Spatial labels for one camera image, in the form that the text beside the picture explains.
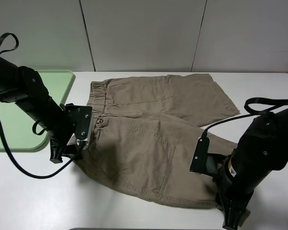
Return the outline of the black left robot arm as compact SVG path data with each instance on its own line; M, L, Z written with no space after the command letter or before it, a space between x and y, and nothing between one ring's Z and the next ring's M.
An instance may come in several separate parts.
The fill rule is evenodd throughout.
M88 147L92 129L92 107L72 103L58 105L39 75L0 57L0 102L15 103L50 136L50 161L61 163Z

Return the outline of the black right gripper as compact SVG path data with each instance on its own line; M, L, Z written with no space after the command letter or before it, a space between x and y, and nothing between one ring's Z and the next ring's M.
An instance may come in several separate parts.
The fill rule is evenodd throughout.
M217 185L217 208L224 214L224 229L238 229L245 221L246 207L253 195L254 187L242 181L233 181L227 175L215 178Z

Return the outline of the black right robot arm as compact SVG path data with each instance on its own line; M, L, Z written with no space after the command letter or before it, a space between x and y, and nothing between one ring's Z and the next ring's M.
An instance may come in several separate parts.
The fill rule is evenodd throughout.
M216 178L223 228L236 230L255 188L288 162L288 109L253 120Z

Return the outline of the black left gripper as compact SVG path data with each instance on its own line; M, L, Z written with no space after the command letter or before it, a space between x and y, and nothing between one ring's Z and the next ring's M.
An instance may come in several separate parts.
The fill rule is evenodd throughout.
M76 126L76 113L80 105L60 104L62 115L56 121L54 130L50 132L50 161L62 163L62 153L70 153L66 147L71 143L77 150L81 147L76 145L74 135Z

